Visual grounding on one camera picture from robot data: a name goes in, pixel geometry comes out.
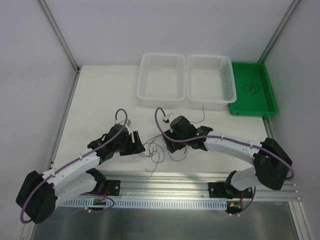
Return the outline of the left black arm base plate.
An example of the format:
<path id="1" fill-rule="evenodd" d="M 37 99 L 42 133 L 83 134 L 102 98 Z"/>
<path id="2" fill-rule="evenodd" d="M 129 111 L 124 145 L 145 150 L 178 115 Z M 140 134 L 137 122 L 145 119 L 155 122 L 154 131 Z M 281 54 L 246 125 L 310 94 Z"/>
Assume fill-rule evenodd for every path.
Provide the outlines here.
<path id="1" fill-rule="evenodd" d="M 121 190 L 121 181 L 120 180 L 106 180 L 104 187 L 105 196 L 119 196 Z"/>

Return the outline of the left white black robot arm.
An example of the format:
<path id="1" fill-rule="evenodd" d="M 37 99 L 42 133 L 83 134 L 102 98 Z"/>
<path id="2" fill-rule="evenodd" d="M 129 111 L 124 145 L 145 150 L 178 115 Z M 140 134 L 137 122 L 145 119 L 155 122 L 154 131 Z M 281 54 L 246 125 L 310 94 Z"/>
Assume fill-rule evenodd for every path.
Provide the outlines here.
<path id="1" fill-rule="evenodd" d="M 138 131 L 115 124 L 108 133 L 91 141 L 80 155 L 63 166 L 39 173 L 30 172 L 15 202 L 21 207 L 21 222 L 39 224 L 47 220 L 62 203 L 82 194 L 105 196 L 110 187 L 97 167 L 114 154 L 129 156 L 144 152 Z"/>

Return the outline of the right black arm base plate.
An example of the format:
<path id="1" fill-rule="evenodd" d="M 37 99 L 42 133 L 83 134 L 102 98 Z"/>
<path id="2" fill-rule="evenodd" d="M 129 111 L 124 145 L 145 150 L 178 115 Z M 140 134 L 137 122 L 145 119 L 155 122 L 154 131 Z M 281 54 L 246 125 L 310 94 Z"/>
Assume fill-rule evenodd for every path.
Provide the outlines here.
<path id="1" fill-rule="evenodd" d="M 224 199 L 250 199 L 253 197 L 253 189 L 251 187 L 245 190 L 238 190 L 233 186 L 225 186 L 224 182 L 209 182 L 208 194 L 210 198 L 224 198 Z"/>

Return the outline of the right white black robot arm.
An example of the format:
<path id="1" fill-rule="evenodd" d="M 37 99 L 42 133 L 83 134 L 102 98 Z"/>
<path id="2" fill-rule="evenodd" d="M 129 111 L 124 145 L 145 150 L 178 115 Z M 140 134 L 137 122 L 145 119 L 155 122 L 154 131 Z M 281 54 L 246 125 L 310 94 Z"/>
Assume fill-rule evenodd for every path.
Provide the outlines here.
<path id="1" fill-rule="evenodd" d="M 188 146 L 226 154 L 251 165 L 245 170 L 233 170 L 224 182 L 210 188 L 220 198 L 237 198 L 245 190 L 257 186 L 279 191 L 285 181 L 294 176 L 292 160 L 272 138 L 254 141 L 232 137 L 208 126 L 195 127 L 182 115 L 169 114 L 162 120 L 169 124 L 162 136 L 170 153 Z"/>

